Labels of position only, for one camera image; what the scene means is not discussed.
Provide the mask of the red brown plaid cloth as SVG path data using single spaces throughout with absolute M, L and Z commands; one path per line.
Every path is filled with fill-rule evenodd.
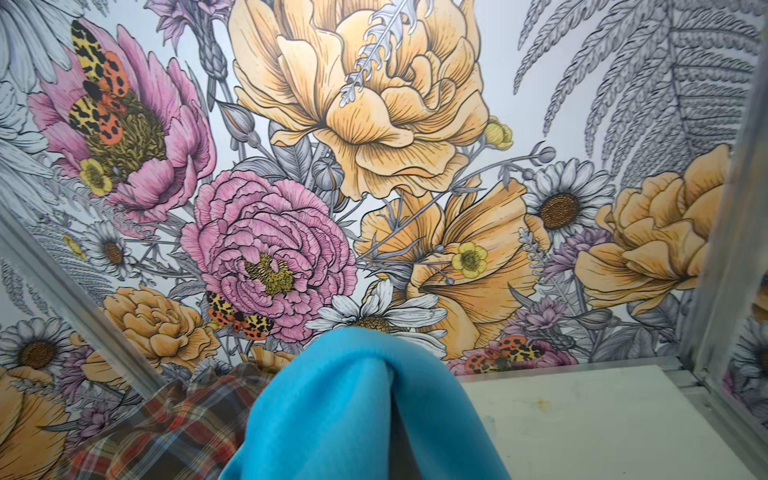
M 217 479 L 242 445 L 250 410 L 277 371 L 242 363 L 167 384 L 65 454 L 54 479 Z

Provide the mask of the turquoise fleece cloth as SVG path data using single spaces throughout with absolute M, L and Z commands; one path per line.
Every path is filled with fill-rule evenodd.
M 459 381 L 371 330 L 321 336 L 255 401 L 224 479 L 506 479 Z

